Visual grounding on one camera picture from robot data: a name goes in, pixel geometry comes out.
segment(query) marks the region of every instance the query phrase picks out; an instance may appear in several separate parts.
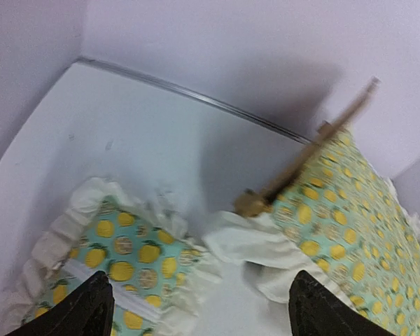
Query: lemon pattern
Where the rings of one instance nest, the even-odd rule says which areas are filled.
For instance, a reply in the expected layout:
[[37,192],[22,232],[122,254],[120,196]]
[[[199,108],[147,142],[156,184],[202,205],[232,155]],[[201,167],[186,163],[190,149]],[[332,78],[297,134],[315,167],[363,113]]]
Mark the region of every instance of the lemon pattern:
[[420,242],[349,132],[308,160],[270,210],[359,314],[395,335],[420,335]]
[[[172,291],[184,284],[201,256],[162,228],[121,210],[112,197],[101,203],[97,217],[69,253],[69,258],[105,271],[125,291],[161,309],[168,307]],[[61,269],[22,322],[46,313],[80,284]],[[115,305],[112,336],[151,336],[154,329],[150,321]]]

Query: zipper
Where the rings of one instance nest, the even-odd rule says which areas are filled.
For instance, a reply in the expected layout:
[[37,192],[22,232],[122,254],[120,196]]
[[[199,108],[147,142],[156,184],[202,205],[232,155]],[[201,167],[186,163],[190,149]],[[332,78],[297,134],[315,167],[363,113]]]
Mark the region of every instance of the zipper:
[[[93,270],[74,259],[68,259],[62,269],[82,282],[89,279],[96,272],[96,270]],[[162,315],[160,309],[147,303],[140,295],[128,293],[120,284],[110,279],[109,283],[112,285],[113,299],[118,306],[129,310],[152,323],[157,323],[159,321],[160,316]]]

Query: cushion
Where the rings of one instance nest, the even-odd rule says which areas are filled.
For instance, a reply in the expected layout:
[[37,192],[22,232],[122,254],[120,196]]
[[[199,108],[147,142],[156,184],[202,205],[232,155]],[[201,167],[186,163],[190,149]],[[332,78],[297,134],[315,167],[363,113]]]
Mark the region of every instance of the cushion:
[[341,132],[273,205],[275,223],[391,331],[420,331],[420,245],[383,179]]
[[[8,323],[19,312],[22,323],[44,314],[103,270],[115,299],[112,336],[190,332],[205,292],[220,279],[216,259],[185,238],[186,223],[174,212],[155,211],[127,196],[116,183],[94,178],[79,194],[64,215],[69,220],[53,223],[33,250],[39,261],[49,256],[43,261],[50,265],[43,289],[25,309],[11,305],[8,316],[13,319]],[[74,228],[72,218],[80,218],[80,212],[84,218]],[[84,228],[80,235],[78,228]]]
[[287,302],[295,275],[306,270],[388,331],[420,333],[420,245],[348,131],[265,210],[257,218],[216,215],[210,249],[226,261],[264,265],[254,285],[271,300]]

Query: ruffled edge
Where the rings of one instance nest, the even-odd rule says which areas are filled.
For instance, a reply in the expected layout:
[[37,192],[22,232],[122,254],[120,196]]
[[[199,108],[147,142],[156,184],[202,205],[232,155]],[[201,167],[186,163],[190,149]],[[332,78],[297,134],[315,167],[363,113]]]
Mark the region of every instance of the ruffled edge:
[[341,288],[283,234],[270,214],[242,218],[222,211],[213,217],[213,224],[216,229],[204,237],[210,251],[227,263],[262,265],[262,273],[252,285],[269,300],[287,304],[295,276],[305,270],[356,311]]
[[115,181],[94,177],[73,192],[65,212],[34,245],[31,258],[24,264],[15,288],[2,293],[4,334],[20,327],[24,316],[45,290],[46,280],[62,266],[71,248],[87,230],[87,225],[108,196],[116,198],[122,210],[137,214],[154,227],[168,231],[175,239],[202,253],[200,261],[185,278],[184,285],[171,294],[171,305],[162,312],[155,335],[179,336],[185,335],[184,330],[193,329],[199,316],[197,311],[210,287],[221,282],[219,262],[191,238],[184,239],[188,224],[176,212],[129,196]]
[[384,180],[389,188],[390,194],[393,196],[394,200],[400,205],[402,212],[405,215],[407,223],[412,228],[412,231],[414,231],[416,239],[420,242],[420,218],[418,213],[413,213],[412,215],[409,215],[407,210],[404,207],[402,207],[400,202],[398,201],[398,193],[395,186],[392,183],[392,180],[389,178],[385,178]]

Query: wooden stick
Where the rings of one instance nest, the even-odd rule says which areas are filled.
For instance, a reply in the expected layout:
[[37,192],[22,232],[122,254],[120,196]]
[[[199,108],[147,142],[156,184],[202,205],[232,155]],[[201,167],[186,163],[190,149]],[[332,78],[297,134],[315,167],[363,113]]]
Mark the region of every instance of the wooden stick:
[[305,162],[366,106],[377,89],[378,83],[378,79],[373,78],[366,89],[344,110],[341,116],[331,126],[323,125],[314,142],[306,145],[294,162],[264,187],[259,194],[252,190],[246,190],[243,195],[238,197],[234,202],[234,212],[243,217],[254,217],[261,214],[265,206],[273,203],[277,195],[298,176]]

